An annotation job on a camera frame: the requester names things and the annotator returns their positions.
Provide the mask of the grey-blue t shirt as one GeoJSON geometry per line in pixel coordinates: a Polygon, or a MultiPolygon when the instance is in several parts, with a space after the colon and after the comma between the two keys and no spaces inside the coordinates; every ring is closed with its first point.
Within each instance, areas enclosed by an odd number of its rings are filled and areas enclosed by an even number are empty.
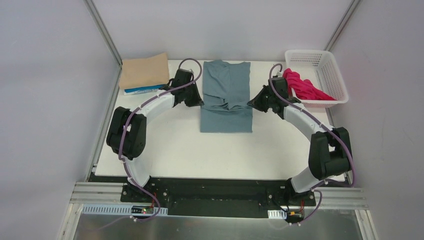
{"type": "Polygon", "coordinates": [[[222,60],[203,63],[200,109],[202,133],[251,133],[253,109],[248,106],[251,63],[222,60]]]}

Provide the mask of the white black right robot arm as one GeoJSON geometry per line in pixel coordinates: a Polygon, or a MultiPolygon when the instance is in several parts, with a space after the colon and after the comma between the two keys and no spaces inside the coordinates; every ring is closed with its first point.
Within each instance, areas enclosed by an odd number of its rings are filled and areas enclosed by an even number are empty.
{"type": "Polygon", "coordinates": [[[272,110],[309,140],[308,166],[289,179],[288,188],[283,192],[288,204],[298,204],[305,192],[331,177],[353,170],[349,132],[344,127],[327,126],[309,112],[298,98],[289,94],[285,78],[270,78],[247,104],[264,113],[272,110]]]}

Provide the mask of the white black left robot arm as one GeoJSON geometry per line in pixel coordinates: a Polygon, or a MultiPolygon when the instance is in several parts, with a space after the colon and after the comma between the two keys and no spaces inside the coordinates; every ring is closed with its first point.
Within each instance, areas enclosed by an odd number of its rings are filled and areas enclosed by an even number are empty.
{"type": "Polygon", "coordinates": [[[146,185],[151,164],[142,157],[147,145],[147,126],[181,103],[188,108],[202,106],[204,102],[196,81],[192,71],[179,68],[174,78],[141,105],[119,106],[113,112],[105,142],[123,163],[128,181],[135,186],[133,195],[140,202],[149,201],[153,195],[153,189],[146,185]]]}

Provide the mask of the pink red t shirt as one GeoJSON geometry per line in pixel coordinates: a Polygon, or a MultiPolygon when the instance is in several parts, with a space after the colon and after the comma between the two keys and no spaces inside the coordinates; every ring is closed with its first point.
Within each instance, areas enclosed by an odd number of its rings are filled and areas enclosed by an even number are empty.
{"type": "Polygon", "coordinates": [[[316,88],[309,79],[301,79],[298,72],[287,68],[282,77],[286,79],[290,91],[294,91],[296,97],[301,100],[312,101],[335,101],[336,99],[316,88]]]}

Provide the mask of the folded tan t shirt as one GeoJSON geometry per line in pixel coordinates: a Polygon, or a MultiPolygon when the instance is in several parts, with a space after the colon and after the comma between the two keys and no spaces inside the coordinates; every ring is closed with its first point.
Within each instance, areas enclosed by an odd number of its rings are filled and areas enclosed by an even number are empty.
{"type": "Polygon", "coordinates": [[[120,89],[163,85],[170,79],[168,55],[161,53],[148,58],[124,59],[119,79],[120,89]]]}

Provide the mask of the folded blue white t shirt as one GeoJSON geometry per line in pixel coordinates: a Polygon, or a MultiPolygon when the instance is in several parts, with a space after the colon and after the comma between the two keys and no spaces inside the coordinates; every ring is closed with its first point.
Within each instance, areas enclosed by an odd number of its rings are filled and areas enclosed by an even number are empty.
{"type": "Polygon", "coordinates": [[[128,88],[123,90],[123,94],[125,96],[128,96],[128,95],[152,93],[152,92],[158,91],[163,86],[164,86],[163,84],[159,84],[159,85],[142,86],[142,87],[136,87],[136,88],[128,88]]]}

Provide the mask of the white plastic laundry basket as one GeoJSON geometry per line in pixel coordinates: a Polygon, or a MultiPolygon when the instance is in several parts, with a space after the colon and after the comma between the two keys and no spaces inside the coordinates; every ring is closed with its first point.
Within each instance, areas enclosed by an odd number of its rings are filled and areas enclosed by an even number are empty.
{"type": "Polygon", "coordinates": [[[325,50],[292,49],[284,53],[288,69],[297,72],[302,80],[308,79],[313,86],[334,100],[303,100],[307,108],[331,108],[349,101],[348,91],[334,55],[325,50]]]}

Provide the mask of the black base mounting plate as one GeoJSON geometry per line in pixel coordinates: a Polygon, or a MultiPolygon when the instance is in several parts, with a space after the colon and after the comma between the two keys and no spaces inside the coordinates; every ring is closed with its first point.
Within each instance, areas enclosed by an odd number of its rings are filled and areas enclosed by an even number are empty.
{"type": "Polygon", "coordinates": [[[302,211],[319,202],[311,191],[293,193],[286,180],[151,177],[143,190],[124,176],[96,176],[89,182],[123,183],[120,200],[150,206],[169,216],[264,219],[269,211],[302,211]]]}

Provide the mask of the right controller circuit board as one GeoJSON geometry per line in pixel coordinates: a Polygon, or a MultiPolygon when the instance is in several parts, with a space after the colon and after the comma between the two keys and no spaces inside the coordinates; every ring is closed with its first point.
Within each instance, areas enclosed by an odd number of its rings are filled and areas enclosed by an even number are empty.
{"type": "Polygon", "coordinates": [[[294,220],[301,220],[301,219],[304,218],[304,214],[303,214],[302,211],[290,211],[287,214],[287,218],[290,219],[290,220],[292,220],[292,219],[294,219],[294,220]]]}

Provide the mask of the controller circuit board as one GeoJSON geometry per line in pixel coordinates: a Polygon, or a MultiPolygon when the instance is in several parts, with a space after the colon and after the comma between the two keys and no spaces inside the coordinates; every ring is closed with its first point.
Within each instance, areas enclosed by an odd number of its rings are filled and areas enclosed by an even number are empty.
{"type": "Polygon", "coordinates": [[[292,220],[292,219],[294,219],[294,220],[301,220],[301,219],[304,218],[304,214],[303,214],[302,211],[290,211],[287,214],[287,218],[290,219],[290,220],[292,220]]]}
{"type": "Polygon", "coordinates": [[[154,213],[154,208],[151,206],[133,205],[131,214],[134,216],[151,216],[154,213]]]}

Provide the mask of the left controller circuit board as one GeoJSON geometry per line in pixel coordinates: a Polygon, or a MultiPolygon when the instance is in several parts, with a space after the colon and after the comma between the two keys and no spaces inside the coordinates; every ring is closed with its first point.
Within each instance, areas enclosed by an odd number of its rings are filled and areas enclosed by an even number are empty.
{"type": "Polygon", "coordinates": [[[151,206],[133,205],[131,214],[134,216],[151,216],[154,213],[154,208],[151,206]]]}

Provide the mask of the right aluminium frame post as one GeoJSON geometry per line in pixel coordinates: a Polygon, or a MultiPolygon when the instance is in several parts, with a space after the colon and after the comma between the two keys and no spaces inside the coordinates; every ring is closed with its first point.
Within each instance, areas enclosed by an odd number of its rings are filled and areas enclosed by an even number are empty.
{"type": "Polygon", "coordinates": [[[348,25],[350,19],[355,14],[357,8],[362,3],[362,0],[351,0],[345,13],[341,17],[338,25],[336,26],[335,30],[333,31],[330,39],[328,40],[324,50],[331,52],[334,47],[336,46],[339,38],[341,37],[344,29],[348,25]]]}

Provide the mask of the aluminium frame post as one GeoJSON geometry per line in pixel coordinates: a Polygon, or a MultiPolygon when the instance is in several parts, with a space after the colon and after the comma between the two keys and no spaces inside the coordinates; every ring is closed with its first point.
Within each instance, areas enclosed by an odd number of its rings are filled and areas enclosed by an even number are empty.
{"type": "Polygon", "coordinates": [[[101,17],[101,14],[95,4],[95,2],[93,0],[84,0],[84,3],[91,15],[91,17],[93,18],[93,21],[98,29],[98,31],[100,32],[104,42],[106,43],[109,51],[111,52],[112,56],[114,57],[116,63],[118,64],[118,66],[121,68],[122,67],[122,58],[121,55],[119,54],[119,51],[101,17]]]}
{"type": "Polygon", "coordinates": [[[355,14],[357,8],[362,3],[362,0],[351,0],[345,13],[341,17],[338,25],[336,26],[335,30],[333,31],[330,39],[328,40],[324,50],[331,52],[334,47],[336,46],[339,38],[341,37],[344,29],[348,25],[350,19],[355,14]]]}

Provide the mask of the left aluminium frame post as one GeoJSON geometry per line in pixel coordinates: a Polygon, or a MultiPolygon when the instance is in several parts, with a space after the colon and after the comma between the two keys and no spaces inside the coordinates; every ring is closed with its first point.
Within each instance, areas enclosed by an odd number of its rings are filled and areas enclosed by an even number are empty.
{"type": "Polygon", "coordinates": [[[121,55],[119,54],[119,51],[101,17],[101,14],[95,4],[95,2],[93,0],[84,0],[84,3],[91,15],[91,17],[93,18],[93,21],[98,29],[98,31],[100,32],[104,42],[106,43],[109,51],[111,52],[112,56],[114,57],[116,63],[118,64],[118,66],[121,68],[122,67],[122,58],[121,55]]]}

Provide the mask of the aluminium front rail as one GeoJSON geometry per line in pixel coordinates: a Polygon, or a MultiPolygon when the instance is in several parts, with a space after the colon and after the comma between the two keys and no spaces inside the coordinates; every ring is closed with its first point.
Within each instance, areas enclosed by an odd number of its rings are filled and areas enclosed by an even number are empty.
{"type": "MultiPolygon", "coordinates": [[[[77,182],[71,194],[71,204],[122,204],[123,183],[77,182]]],[[[361,188],[319,187],[322,193],[320,209],[368,210],[364,191],[361,188]]]]}

